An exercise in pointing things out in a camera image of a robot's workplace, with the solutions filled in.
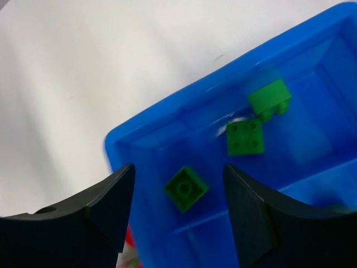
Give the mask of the green four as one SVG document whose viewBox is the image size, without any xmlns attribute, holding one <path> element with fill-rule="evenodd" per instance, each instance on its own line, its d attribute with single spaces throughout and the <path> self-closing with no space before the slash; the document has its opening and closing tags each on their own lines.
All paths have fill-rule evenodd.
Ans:
<svg viewBox="0 0 357 268">
<path fill-rule="evenodd" d="M 187 165 L 183 166 L 164 187 L 165 193 L 182 213 L 189 210 L 209 189 L 201 176 Z"/>
</svg>

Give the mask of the green number two lego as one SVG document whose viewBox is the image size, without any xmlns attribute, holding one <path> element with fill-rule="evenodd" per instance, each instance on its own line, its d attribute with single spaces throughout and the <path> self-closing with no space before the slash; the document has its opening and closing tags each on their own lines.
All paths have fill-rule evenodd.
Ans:
<svg viewBox="0 0 357 268">
<path fill-rule="evenodd" d="M 226 144 L 229 156 L 262 154 L 264 141 L 261 121 L 254 118 L 228 122 Z"/>
</svg>

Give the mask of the red lego plate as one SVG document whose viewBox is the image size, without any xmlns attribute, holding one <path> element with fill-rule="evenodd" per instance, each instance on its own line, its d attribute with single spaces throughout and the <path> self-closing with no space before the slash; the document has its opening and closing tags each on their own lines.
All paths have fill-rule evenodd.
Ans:
<svg viewBox="0 0 357 268">
<path fill-rule="evenodd" d="M 117 260 L 117 268 L 142 268 L 139 254 L 136 248 L 136 242 L 130 226 L 127 228 L 124 249 L 119 253 Z"/>
</svg>

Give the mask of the green small lego brick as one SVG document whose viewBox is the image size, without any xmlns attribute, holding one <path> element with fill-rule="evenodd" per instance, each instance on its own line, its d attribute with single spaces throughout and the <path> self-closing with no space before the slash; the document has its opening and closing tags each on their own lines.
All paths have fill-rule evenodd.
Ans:
<svg viewBox="0 0 357 268">
<path fill-rule="evenodd" d="M 292 95 L 282 79 L 267 84 L 248 95 L 249 104 L 262 122 L 269 121 L 274 114 L 286 113 L 291 98 Z"/>
</svg>

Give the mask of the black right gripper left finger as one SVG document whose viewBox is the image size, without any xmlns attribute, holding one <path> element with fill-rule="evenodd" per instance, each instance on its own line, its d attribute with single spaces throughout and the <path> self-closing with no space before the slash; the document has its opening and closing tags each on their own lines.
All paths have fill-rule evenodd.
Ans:
<svg viewBox="0 0 357 268">
<path fill-rule="evenodd" d="M 124 249 L 136 170 L 103 181 L 34 214 L 1 218 L 1 267 L 116 267 Z"/>
</svg>

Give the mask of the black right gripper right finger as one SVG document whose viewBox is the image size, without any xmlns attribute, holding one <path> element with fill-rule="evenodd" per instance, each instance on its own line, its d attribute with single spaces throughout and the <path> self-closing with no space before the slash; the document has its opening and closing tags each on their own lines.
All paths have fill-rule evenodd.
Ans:
<svg viewBox="0 0 357 268">
<path fill-rule="evenodd" d="M 356 213 L 305 204 L 232 164 L 223 184 L 239 267 L 356 267 Z"/>
</svg>

